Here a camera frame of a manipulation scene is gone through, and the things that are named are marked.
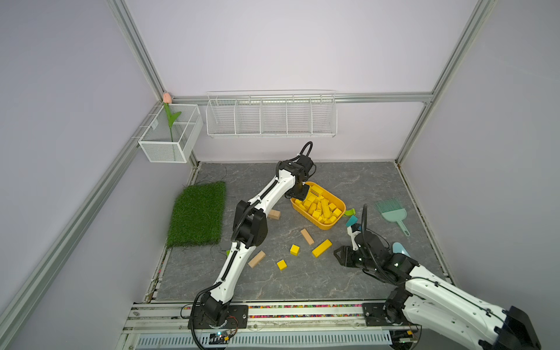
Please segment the yellow plastic tub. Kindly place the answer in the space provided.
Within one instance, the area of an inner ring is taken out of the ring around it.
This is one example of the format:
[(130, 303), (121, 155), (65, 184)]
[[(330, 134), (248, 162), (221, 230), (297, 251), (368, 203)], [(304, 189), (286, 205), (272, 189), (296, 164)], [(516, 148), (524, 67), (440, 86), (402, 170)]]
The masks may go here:
[(293, 208), (321, 230), (331, 229), (345, 214), (346, 204), (317, 183), (306, 184), (309, 186), (306, 198), (292, 198)]

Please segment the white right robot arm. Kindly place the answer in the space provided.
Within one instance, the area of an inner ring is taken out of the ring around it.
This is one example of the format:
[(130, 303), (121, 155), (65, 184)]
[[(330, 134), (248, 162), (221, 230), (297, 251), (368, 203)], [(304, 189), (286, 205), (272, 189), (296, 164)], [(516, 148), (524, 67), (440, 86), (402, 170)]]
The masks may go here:
[(487, 303), (437, 277), (362, 225), (347, 229), (351, 245), (335, 250), (338, 262), (394, 286), (385, 319), (433, 330), (467, 349), (541, 349), (529, 315)]

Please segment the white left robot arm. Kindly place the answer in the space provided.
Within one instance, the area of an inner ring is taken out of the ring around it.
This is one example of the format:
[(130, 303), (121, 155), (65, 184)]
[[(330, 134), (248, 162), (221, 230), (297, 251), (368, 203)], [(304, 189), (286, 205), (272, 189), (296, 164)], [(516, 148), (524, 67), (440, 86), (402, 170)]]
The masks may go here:
[(303, 201), (310, 189), (313, 160), (303, 154), (281, 160), (273, 179), (249, 201), (239, 201), (233, 221), (232, 245), (220, 273), (211, 287), (200, 291), (191, 311), (191, 319), (201, 315), (212, 327), (223, 326), (239, 277), (248, 260), (268, 235), (268, 214), (282, 198)]

